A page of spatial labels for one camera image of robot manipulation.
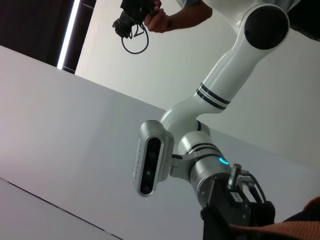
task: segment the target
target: white robotic arm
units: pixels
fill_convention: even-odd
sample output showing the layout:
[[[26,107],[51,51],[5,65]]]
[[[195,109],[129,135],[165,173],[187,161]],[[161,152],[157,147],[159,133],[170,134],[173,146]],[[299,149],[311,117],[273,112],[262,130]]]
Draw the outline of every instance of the white robotic arm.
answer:
[[[203,207],[212,200],[215,180],[227,179],[229,190],[237,187],[241,166],[231,168],[212,143],[209,128],[197,117],[225,110],[256,64],[284,42],[290,24],[276,5],[252,0],[213,2],[237,31],[237,39],[194,96],[170,108],[160,122],[147,121],[141,126],[133,182],[143,197],[151,196],[168,174],[190,182]],[[178,154],[173,154],[174,143]]]

